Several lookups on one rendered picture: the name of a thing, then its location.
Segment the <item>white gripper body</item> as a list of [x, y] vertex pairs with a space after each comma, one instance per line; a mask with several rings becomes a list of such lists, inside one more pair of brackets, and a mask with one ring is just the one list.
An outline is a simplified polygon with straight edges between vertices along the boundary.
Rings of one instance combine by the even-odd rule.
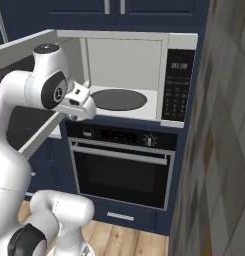
[[57, 107], [56, 111], [65, 114], [72, 121], [91, 120], [96, 114], [96, 106], [91, 97], [84, 103], [75, 99], [65, 98]]

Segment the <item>white microwave door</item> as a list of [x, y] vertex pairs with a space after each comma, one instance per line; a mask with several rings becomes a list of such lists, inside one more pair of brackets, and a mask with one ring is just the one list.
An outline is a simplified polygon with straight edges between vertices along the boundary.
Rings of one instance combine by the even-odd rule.
[[[55, 30], [44, 30], [0, 45], [0, 75], [13, 69], [33, 69], [33, 49], [43, 43], [57, 42]], [[53, 162], [54, 152], [49, 135], [64, 116], [57, 112], [16, 107], [8, 126], [8, 142], [27, 159]]]

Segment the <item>white microwave oven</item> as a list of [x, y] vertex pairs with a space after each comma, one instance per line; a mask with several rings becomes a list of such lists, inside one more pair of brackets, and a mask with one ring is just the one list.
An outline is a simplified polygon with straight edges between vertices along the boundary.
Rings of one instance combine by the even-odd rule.
[[196, 33], [151, 33], [59, 30], [59, 37], [78, 38], [84, 78], [93, 95], [117, 98], [113, 90], [134, 91], [146, 103], [134, 110], [127, 95], [123, 108], [97, 109], [100, 116], [157, 121], [182, 128], [197, 50]]

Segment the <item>dark round turntable plate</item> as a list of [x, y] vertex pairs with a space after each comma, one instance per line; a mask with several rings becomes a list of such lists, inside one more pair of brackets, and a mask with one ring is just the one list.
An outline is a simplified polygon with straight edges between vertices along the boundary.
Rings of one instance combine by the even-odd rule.
[[91, 94], [96, 106], [108, 111], [131, 111], [143, 107], [147, 98], [127, 89], [104, 89]]

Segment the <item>navy lower cupboards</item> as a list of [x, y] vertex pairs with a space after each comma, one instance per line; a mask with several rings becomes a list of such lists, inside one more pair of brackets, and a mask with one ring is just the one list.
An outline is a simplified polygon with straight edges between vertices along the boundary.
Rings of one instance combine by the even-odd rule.
[[68, 143], [64, 139], [47, 138], [29, 162], [33, 172], [25, 196], [27, 201], [38, 190], [77, 193]]

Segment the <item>black built-in oven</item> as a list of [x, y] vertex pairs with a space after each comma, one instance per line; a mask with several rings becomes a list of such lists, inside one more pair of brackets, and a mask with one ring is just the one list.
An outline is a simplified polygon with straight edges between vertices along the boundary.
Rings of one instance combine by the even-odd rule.
[[89, 123], [65, 123], [83, 194], [165, 210], [177, 136]]

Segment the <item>oven control knob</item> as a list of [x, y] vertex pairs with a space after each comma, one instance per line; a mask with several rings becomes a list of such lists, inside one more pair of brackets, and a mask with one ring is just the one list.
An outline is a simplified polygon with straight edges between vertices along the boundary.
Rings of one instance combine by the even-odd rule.
[[157, 138], [153, 134], [145, 134], [143, 143], [147, 147], [155, 147], [157, 145]]

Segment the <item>black glass oven door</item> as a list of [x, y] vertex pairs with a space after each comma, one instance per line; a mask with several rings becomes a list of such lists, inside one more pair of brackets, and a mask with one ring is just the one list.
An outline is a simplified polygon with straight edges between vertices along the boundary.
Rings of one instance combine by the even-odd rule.
[[[155, 209], [168, 208], [175, 157], [173, 151], [76, 138], [69, 140], [69, 146], [80, 193]], [[150, 157], [167, 155], [169, 162], [158, 165], [98, 156], [72, 151], [72, 146]]]

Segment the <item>navy upper cupboard door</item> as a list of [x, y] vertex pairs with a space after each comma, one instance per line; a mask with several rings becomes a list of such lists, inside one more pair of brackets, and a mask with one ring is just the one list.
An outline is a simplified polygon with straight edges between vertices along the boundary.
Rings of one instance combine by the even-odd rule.
[[43, 0], [0, 0], [8, 42], [43, 30]]
[[116, 0], [110, 0], [110, 14], [104, 0], [46, 0], [47, 22], [63, 25], [104, 25], [115, 21]]
[[126, 13], [120, 14], [117, 0], [117, 23], [122, 25], [202, 26], [209, 0], [126, 0]]

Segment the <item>navy drawer front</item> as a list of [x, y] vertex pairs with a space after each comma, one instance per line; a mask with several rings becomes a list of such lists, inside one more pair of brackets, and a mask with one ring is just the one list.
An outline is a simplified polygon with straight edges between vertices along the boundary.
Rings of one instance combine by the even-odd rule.
[[[94, 219], [109, 224], [152, 232], [155, 229], [155, 214], [152, 210], [133, 204], [91, 197], [95, 206]], [[134, 221], [108, 217], [107, 212], [134, 216]]]

